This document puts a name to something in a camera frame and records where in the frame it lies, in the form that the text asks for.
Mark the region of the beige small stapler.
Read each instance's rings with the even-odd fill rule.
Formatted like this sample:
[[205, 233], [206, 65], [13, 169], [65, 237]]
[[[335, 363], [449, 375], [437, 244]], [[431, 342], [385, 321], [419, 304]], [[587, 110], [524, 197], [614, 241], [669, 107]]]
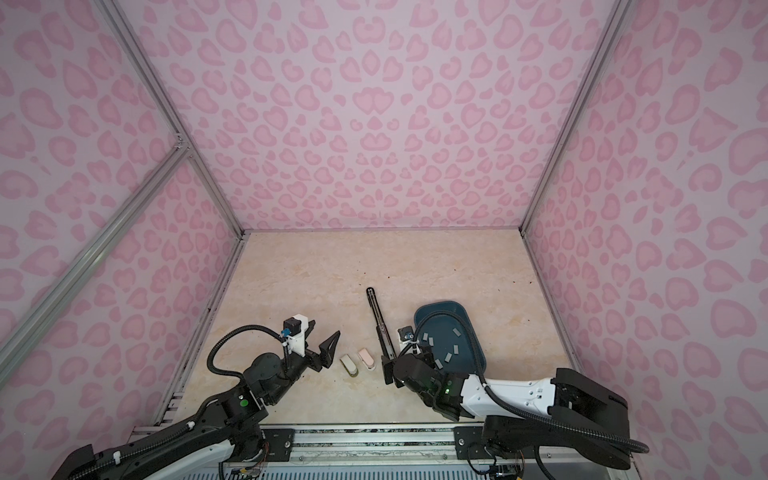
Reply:
[[354, 360], [348, 354], [341, 356], [340, 363], [350, 377], [355, 378], [358, 376], [359, 369]]

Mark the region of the pink small stapler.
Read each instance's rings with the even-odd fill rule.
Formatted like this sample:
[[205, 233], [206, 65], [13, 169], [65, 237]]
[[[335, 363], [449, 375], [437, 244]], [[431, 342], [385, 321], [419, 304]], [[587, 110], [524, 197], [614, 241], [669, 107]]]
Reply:
[[361, 360], [361, 362], [363, 363], [363, 365], [365, 366], [366, 369], [368, 369], [368, 370], [374, 370], [375, 369], [376, 362], [375, 362], [373, 356], [371, 355], [371, 353], [366, 348], [360, 349], [357, 352], [357, 354], [358, 354], [359, 359]]

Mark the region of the black stapler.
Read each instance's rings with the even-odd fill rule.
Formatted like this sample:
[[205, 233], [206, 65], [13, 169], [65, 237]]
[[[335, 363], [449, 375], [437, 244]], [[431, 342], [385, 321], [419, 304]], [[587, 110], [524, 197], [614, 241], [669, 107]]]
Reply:
[[373, 287], [366, 288], [366, 297], [374, 316], [376, 333], [382, 349], [382, 355], [385, 360], [391, 361], [396, 357], [396, 352], [391, 341], [387, 326], [385, 324], [375, 289]]

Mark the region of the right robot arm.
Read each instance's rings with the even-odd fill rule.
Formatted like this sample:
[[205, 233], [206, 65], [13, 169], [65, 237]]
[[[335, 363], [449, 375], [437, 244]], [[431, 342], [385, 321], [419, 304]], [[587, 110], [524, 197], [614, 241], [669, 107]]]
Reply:
[[573, 369], [535, 381], [483, 380], [407, 353], [386, 362], [385, 378], [448, 420], [481, 420], [482, 441], [497, 456], [563, 447], [603, 467], [631, 466], [627, 401]]

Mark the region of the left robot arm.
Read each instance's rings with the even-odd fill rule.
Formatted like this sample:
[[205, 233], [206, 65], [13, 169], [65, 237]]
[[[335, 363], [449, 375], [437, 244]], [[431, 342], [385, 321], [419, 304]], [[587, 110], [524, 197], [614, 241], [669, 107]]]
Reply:
[[[298, 327], [291, 319], [280, 332], [262, 325], [246, 325], [227, 333], [212, 347], [206, 358], [208, 370], [233, 377], [237, 383], [228, 390], [205, 398], [197, 410], [183, 420], [143, 439], [95, 452], [91, 444], [71, 452], [53, 474], [55, 479], [175, 479], [212, 463], [265, 460], [267, 440], [260, 422], [267, 408], [276, 405], [307, 369], [320, 372], [331, 367], [339, 331], [320, 343], [317, 352], [300, 354], [291, 340], [307, 345], [305, 336], [315, 322]], [[215, 365], [219, 350], [234, 337], [246, 332], [264, 333], [278, 341], [283, 354], [257, 356], [242, 372]]]

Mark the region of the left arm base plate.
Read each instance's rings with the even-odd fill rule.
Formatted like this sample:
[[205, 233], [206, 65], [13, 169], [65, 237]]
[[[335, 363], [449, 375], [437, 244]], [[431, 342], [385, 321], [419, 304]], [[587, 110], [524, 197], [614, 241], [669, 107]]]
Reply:
[[296, 430], [293, 428], [261, 429], [260, 462], [285, 463], [290, 460]]

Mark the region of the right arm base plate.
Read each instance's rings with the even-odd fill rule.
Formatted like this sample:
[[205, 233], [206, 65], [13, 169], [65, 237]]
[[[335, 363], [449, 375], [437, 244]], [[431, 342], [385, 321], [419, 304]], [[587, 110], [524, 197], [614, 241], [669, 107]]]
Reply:
[[452, 429], [458, 460], [492, 460], [486, 449], [482, 425], [460, 425]]

